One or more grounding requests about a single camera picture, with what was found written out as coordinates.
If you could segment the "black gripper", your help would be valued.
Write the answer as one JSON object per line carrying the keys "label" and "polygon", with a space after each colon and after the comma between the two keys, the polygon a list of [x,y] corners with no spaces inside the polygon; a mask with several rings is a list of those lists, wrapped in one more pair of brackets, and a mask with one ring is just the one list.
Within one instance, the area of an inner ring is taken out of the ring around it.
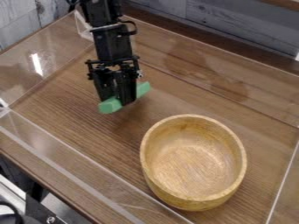
{"label": "black gripper", "polygon": [[118,93],[123,106],[137,100],[137,78],[139,76],[138,56],[134,54],[131,37],[137,30],[129,30],[129,22],[94,27],[90,30],[98,58],[86,62],[89,78],[94,80],[102,101]]}

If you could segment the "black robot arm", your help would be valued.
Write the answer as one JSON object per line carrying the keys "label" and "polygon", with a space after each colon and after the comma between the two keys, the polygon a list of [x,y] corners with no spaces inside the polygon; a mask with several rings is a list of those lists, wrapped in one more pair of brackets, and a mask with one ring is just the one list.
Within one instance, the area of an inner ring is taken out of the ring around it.
{"label": "black robot arm", "polygon": [[94,80],[98,95],[105,102],[115,97],[126,106],[137,100],[137,79],[141,74],[139,57],[134,55],[129,29],[130,20],[123,20],[121,0],[66,0],[70,11],[82,8],[86,22],[91,26],[98,58],[89,59],[89,78]]}

